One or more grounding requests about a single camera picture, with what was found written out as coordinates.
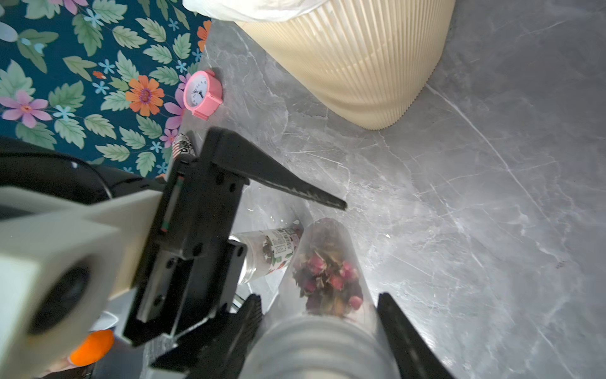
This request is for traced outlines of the cream ribbed trash bin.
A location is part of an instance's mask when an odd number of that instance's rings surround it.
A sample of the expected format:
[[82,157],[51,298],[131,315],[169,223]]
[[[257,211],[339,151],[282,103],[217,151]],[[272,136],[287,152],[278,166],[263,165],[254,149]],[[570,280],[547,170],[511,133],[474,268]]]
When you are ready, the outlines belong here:
[[322,104],[368,130],[395,124],[443,54],[455,2],[329,1],[239,27]]

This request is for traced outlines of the orange plush toy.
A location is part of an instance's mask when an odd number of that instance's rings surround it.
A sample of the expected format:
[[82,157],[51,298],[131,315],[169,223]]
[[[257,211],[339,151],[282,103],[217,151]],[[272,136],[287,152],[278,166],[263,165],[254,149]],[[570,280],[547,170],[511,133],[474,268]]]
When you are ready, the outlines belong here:
[[90,333],[74,352],[53,363],[42,376],[97,363],[107,355],[114,343],[115,335],[110,329]]

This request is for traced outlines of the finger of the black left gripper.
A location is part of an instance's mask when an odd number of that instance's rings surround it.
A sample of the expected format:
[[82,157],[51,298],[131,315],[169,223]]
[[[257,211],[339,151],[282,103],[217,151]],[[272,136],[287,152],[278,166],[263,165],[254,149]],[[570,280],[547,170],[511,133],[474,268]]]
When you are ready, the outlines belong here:
[[212,162],[222,169],[311,202],[347,209],[344,200],[302,180],[240,134],[224,128],[216,131],[220,137]]
[[237,378],[263,320],[260,295],[250,295],[234,314],[222,309],[179,339],[150,366],[151,377]]

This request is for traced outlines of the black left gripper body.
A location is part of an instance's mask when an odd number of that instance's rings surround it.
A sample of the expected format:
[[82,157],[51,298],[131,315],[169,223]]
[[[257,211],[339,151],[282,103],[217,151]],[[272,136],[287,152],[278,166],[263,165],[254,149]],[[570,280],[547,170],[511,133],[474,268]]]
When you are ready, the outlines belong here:
[[235,294],[243,254],[229,241],[248,178],[231,164],[249,142],[213,127],[200,155],[180,154],[152,222],[122,337],[133,346],[184,333]]

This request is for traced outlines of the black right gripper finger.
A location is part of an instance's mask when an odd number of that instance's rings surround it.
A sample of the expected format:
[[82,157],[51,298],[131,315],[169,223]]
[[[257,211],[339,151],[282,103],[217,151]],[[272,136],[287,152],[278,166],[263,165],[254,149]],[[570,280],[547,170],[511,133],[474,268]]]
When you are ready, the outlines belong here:
[[401,378],[455,378],[387,292],[379,295],[377,312]]

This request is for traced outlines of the clear jar with dried flowers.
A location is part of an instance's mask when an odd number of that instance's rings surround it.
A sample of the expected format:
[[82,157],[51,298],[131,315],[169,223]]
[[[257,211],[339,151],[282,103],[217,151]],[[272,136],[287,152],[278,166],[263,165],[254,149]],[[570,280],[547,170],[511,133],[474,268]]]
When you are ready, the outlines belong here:
[[264,315],[241,378],[398,378],[346,227],[306,227]]

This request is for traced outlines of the jar with white lid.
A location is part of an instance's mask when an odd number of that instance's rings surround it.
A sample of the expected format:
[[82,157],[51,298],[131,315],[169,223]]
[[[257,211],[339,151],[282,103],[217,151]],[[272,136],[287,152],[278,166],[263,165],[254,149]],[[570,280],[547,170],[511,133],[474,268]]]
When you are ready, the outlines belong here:
[[246,284],[287,267],[298,249],[302,234],[303,229],[295,227],[231,235],[231,240],[247,247],[238,284]]

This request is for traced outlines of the white plastic bin liner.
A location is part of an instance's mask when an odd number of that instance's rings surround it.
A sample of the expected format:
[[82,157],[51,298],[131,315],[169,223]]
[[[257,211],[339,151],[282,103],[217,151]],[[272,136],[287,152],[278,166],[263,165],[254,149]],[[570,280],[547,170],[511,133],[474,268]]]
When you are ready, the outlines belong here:
[[220,21],[283,22],[308,14],[328,0],[183,0],[191,12]]

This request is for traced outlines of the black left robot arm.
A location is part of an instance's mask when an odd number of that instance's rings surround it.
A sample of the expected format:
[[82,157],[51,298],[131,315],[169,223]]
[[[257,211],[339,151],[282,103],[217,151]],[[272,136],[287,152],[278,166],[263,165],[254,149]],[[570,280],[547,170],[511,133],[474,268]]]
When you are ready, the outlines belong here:
[[251,182],[347,207],[229,129],[178,155],[164,184],[4,137],[1,376],[49,369],[131,294],[118,336],[176,340],[149,377],[238,377],[262,317],[257,295],[230,311],[248,253],[231,234]]

